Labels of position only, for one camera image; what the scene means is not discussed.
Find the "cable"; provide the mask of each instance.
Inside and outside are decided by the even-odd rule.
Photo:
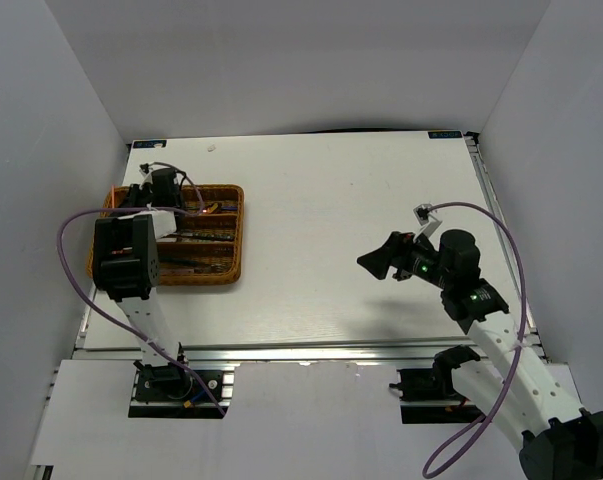
[[[177,173],[180,173],[182,175],[185,175],[186,173],[181,170],[179,167],[172,165],[171,163],[165,163],[165,162],[152,162],[152,163],[148,163],[148,167],[151,167],[152,165],[160,165],[162,167],[168,167],[168,168],[174,168]]]
[[[194,397],[192,397],[190,399],[190,403],[194,403],[197,400],[199,400],[203,395],[205,394],[205,392],[203,390],[201,390],[199,393],[197,393]]]
[[[178,208],[173,208],[173,207],[156,207],[156,208],[153,208],[153,210],[165,210],[168,212],[181,213],[183,215],[187,215],[190,217],[197,216],[199,214],[198,212],[197,213],[188,213],[184,210],[179,210]],[[150,348],[152,348],[152,350],[154,350],[159,356],[164,358],[167,362],[183,369],[186,373],[189,373],[192,377],[194,377],[194,379],[199,383],[201,388],[208,395],[208,397],[210,398],[210,400],[212,401],[214,406],[217,407],[219,412],[221,412],[221,415],[224,416],[225,410],[223,410],[223,407],[219,404],[217,399],[214,398],[214,395],[212,394],[212,392],[210,391],[210,389],[208,388],[206,383],[203,381],[203,379],[197,372],[192,370],[187,365],[170,357],[167,353],[165,353],[165,350],[163,348],[161,348],[154,341],[152,341],[145,333],[143,333],[139,330],[136,330],[135,328],[132,328],[123,322],[120,322],[119,320],[114,318],[112,315],[110,315],[109,313],[107,313],[106,311],[101,309],[81,289],[81,286],[79,285],[76,278],[72,274],[72,270],[70,269],[70,266],[68,265],[68,260],[66,259],[65,251],[63,248],[63,233],[65,232],[65,229],[67,228],[67,226],[70,223],[72,223],[74,220],[76,220],[79,217],[83,217],[85,215],[92,215],[94,213],[138,213],[138,212],[147,212],[147,211],[148,211],[148,208],[93,208],[90,210],[84,210],[84,211],[75,213],[75,214],[71,215],[70,217],[66,218],[63,221],[63,223],[61,224],[61,226],[59,227],[59,230],[57,231],[57,240],[56,240],[57,253],[59,255],[59,260],[61,261],[61,267],[63,268],[63,271],[65,272],[66,277],[68,277],[68,281],[70,282],[70,285],[72,285],[72,288],[74,289],[74,291],[77,292],[77,295],[79,295],[79,297],[81,297],[81,299],[92,310],[97,312],[99,315],[101,315],[106,320],[115,324],[117,327],[122,328],[127,332],[130,332],[132,335],[139,338],[141,341],[147,343],[150,346]]]
[[[173,397],[171,395],[168,395],[167,397],[170,400],[183,400],[192,391],[193,386],[194,386],[194,379],[192,377],[190,377],[190,386],[188,387],[188,389],[186,390],[186,392],[183,395],[181,395],[180,397]]]
[[[485,416],[482,415],[479,418],[477,418],[474,422],[467,425],[462,430],[455,433],[448,440],[443,442],[443,444],[441,444],[441,446],[434,451],[434,453],[430,456],[428,461],[425,462],[425,465],[423,466],[422,475],[424,478],[427,478],[427,479],[434,478],[434,477],[440,475],[441,473],[445,472],[448,468],[450,468],[452,465],[454,465],[468,450],[470,450],[470,448],[472,448],[472,446],[477,442],[479,437],[481,437],[481,435],[483,435],[483,432],[485,432],[486,429],[490,426],[490,423],[492,422],[492,420],[494,420],[494,417],[497,415],[499,408],[501,408],[501,405],[505,401],[505,397],[507,396],[508,391],[510,390],[510,387],[512,386],[512,382],[514,381],[514,375],[516,373],[517,366],[519,365],[519,360],[521,359],[521,342],[523,342],[523,340],[525,338],[525,326],[526,326],[527,320],[528,320],[527,293],[526,293],[526,286],[525,286],[525,276],[523,274],[523,264],[521,263],[521,255],[519,254],[519,249],[517,248],[514,238],[512,237],[512,234],[510,233],[508,228],[497,216],[495,216],[491,212],[488,212],[486,209],[479,207],[478,205],[474,205],[473,203],[467,203],[467,202],[441,203],[439,205],[434,205],[433,207],[428,208],[428,211],[440,210],[442,208],[448,208],[448,207],[466,207],[466,208],[471,208],[472,210],[481,212],[482,214],[489,217],[494,223],[496,223],[499,226],[499,228],[503,231],[505,236],[508,238],[508,241],[510,242],[510,245],[512,246],[512,253],[514,254],[514,258],[517,262],[517,271],[519,274],[519,284],[520,284],[520,288],[521,288],[521,324],[519,325],[519,330],[517,332],[517,339],[519,340],[519,345],[514,349],[514,357],[512,358],[512,365],[510,366],[508,375],[505,377],[505,379],[503,381],[503,387],[501,388],[501,392],[499,393],[499,396],[497,397],[496,401],[494,402],[494,405],[492,406],[492,408],[490,409],[490,411],[488,412],[487,415],[485,415]],[[479,428],[477,428],[477,430],[461,446],[461,448],[459,448],[459,450],[457,450],[448,460],[446,460],[443,463],[443,465],[436,468],[432,472],[428,471],[428,469],[430,468],[432,463],[434,463],[434,461],[441,454],[441,452],[443,452],[452,442],[454,442],[455,440],[457,440],[458,438],[462,437],[467,432],[472,430],[480,422],[482,422],[482,423],[479,426]]]
[[[461,400],[458,405],[450,405],[448,407],[445,407],[445,411],[447,413],[456,412],[457,410],[463,408],[466,403],[468,403],[468,399],[466,397],[463,397],[463,400]]]
[[[202,213],[205,210],[205,203],[203,201],[203,197],[201,196],[201,191],[194,184],[194,182],[192,180],[190,180],[190,177],[188,177],[188,174],[185,173],[185,172],[183,172],[183,179],[185,181],[187,181],[192,188],[194,188],[194,192],[197,194],[197,199],[199,200],[199,210],[197,210],[197,215],[198,215],[198,214]]]

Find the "white tabletop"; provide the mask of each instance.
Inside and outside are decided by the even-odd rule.
[[[439,291],[418,279],[378,281],[356,258],[393,230],[414,231],[420,203],[463,200],[486,206],[463,139],[426,132],[171,139],[133,149],[124,185],[139,165],[172,163],[196,183],[245,191],[241,279],[222,287],[161,287],[160,304],[188,346],[461,336]],[[493,224],[467,209],[439,212],[446,229],[477,239],[483,276],[519,312],[518,296]],[[122,321],[105,294],[97,303]],[[89,317],[87,349],[136,348],[126,332]]]

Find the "woven tray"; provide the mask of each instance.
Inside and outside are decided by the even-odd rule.
[[[177,234],[157,240],[161,279],[159,285],[227,285],[236,282],[241,276],[241,243],[243,239],[243,189],[236,185],[199,185],[201,196],[206,205],[217,204],[236,211],[202,214],[198,217],[181,219]],[[128,187],[114,190],[114,204],[119,205],[125,198]],[[192,211],[199,207],[196,193],[192,187],[183,187],[186,206]],[[110,194],[104,207],[110,207]],[[202,239],[206,235],[225,237],[228,240],[217,241]],[[86,271],[92,278],[92,250],[88,255]],[[195,262],[196,266],[179,264],[179,261]]]

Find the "black bracket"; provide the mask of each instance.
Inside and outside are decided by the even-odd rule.
[[[206,383],[214,398],[220,402],[223,398],[223,371],[196,370]],[[183,419],[221,419],[219,411],[212,406],[210,399],[202,392],[196,380],[187,384],[189,391],[175,397],[162,392],[149,383],[151,378],[139,372],[135,384],[133,400],[138,403],[130,405],[128,418],[183,418]],[[197,398],[195,405],[186,407],[186,401]]]
[[[390,388],[401,391],[401,400],[406,402],[431,400],[462,400],[452,385],[452,370],[481,357],[470,347],[459,345],[449,348],[434,357],[431,369],[406,368],[399,370],[401,381],[391,383]]]
[[[216,384],[212,384],[214,388],[210,388],[210,390],[217,400],[221,400],[223,371],[201,370],[197,373],[208,385],[208,388],[210,388],[209,382],[212,380],[216,382]],[[185,402],[202,390],[196,380],[185,376],[183,370],[174,365],[139,370],[135,387],[134,399],[137,402],[147,402],[148,404],[152,402]]]
[[[99,290],[120,302],[146,300],[159,283],[159,258],[151,215],[99,218],[94,224],[92,276]]]

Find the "white wall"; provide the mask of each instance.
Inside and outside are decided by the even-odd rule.
[[[552,1],[481,141],[543,343],[603,409],[603,1]]]
[[[0,480],[23,476],[53,369],[80,322],[56,229],[102,202],[125,153],[43,0],[0,0]],[[70,233],[87,288],[89,225]]]
[[[47,0],[126,141],[480,130],[548,0]]]

